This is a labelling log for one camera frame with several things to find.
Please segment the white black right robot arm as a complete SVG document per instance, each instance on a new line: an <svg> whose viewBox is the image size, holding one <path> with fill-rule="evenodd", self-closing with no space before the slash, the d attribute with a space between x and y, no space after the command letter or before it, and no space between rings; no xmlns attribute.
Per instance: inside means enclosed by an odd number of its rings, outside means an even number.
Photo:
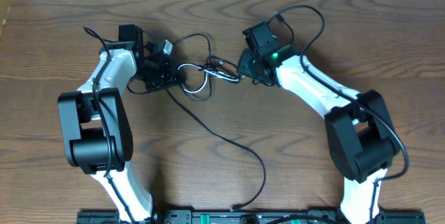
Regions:
<svg viewBox="0 0 445 224"><path fill-rule="evenodd" d="M340 211L349 223L374 221L380 185L401 150L382 95L336 82L303 51L282 46L266 22L244 30L243 36L248 47L238 73L292 92L322 117L331 159L344 177Z"/></svg>

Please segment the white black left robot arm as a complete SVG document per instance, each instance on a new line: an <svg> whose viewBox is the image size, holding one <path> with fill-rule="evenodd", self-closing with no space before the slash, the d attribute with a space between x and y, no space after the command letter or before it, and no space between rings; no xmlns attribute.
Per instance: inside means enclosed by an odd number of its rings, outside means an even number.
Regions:
<svg viewBox="0 0 445 224"><path fill-rule="evenodd" d="M116 41L83 30L101 42L99 62L90 78L74 92L58 97L57 106L67 162L99 182L115 211L82 210L78 223L163 223L153 196L140 183L131 162L134 140L122 96L133 80L146 93L182 84L169 40L146 41L146 31L123 24Z"/></svg>

